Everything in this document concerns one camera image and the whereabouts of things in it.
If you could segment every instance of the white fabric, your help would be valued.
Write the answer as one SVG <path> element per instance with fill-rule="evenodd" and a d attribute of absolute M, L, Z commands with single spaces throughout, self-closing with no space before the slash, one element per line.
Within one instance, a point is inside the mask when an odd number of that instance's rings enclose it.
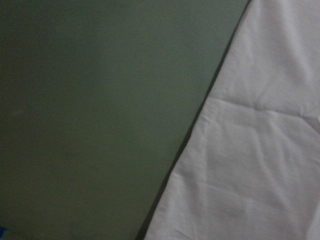
<path fill-rule="evenodd" d="M 146 240 L 320 239 L 320 1 L 252 0 Z"/>

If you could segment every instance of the smooth green tabletop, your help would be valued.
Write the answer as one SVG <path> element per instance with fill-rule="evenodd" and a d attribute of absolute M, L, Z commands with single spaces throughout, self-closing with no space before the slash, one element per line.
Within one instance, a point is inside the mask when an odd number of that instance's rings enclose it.
<path fill-rule="evenodd" d="M 247 0 L 1 0 L 0 226 L 142 240 Z"/>

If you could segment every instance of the cloth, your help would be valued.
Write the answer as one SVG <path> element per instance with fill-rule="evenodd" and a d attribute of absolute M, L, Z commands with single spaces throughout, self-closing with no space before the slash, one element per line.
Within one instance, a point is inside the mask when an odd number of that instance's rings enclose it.
<path fill-rule="evenodd" d="M 249 3 L 145 240 L 320 239 L 319 13 Z"/>

